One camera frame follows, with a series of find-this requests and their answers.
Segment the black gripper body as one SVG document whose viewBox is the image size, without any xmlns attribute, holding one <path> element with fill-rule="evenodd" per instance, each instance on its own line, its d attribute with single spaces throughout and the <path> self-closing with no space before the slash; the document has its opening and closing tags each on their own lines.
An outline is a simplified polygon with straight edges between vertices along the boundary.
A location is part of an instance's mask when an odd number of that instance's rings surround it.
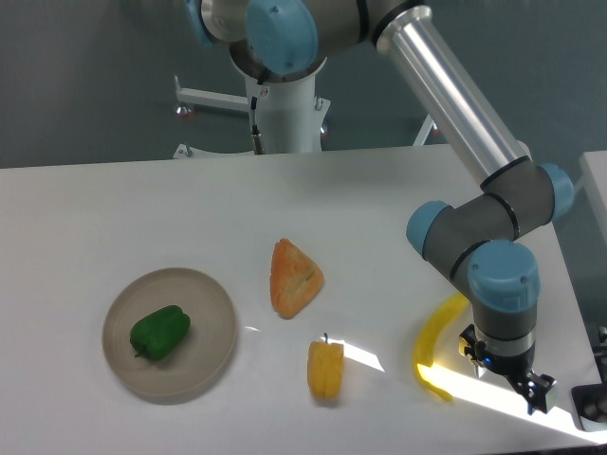
<svg viewBox="0 0 607 455">
<path fill-rule="evenodd" d="M 501 376 L 523 377 L 532 370 L 533 350 L 530 349 L 514 356 L 499 356 L 488 353 L 478 356 L 475 363 L 479 367 Z"/>
</svg>

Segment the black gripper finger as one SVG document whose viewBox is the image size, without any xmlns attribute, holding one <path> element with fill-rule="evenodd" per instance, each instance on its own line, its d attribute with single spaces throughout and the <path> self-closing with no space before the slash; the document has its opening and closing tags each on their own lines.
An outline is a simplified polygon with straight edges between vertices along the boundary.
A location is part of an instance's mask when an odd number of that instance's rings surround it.
<svg viewBox="0 0 607 455">
<path fill-rule="evenodd" d="M 478 357 L 475 352 L 476 343 L 475 327 L 473 324 L 470 324 L 459 335 L 458 352 L 461 356 L 466 358 L 474 368 L 479 366 Z"/>
<path fill-rule="evenodd" d="M 527 412 L 548 413 L 556 405 L 556 379 L 547 374 L 526 373 L 511 374 L 507 377 L 509 385 L 527 404 Z"/>
</svg>

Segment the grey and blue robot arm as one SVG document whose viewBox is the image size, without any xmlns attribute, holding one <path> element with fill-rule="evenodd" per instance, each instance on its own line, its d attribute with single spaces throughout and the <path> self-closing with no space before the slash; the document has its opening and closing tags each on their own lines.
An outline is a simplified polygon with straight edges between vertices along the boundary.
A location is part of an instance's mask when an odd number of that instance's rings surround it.
<svg viewBox="0 0 607 455">
<path fill-rule="evenodd" d="M 533 163 L 432 23 L 422 1 L 189 1 L 203 45 L 226 43 L 246 80 L 244 100 L 208 94 L 203 104 L 241 109 L 258 155 L 321 148 L 325 101 L 315 77 L 325 60 L 369 42 L 388 56 L 478 182 L 455 208 L 431 201 L 410 218 L 417 253 L 470 302 L 460 352 L 478 371 L 504 377 L 530 411 L 548 412 L 556 382 L 533 371 L 539 268 L 519 244 L 573 204 L 559 167 Z"/>
</svg>

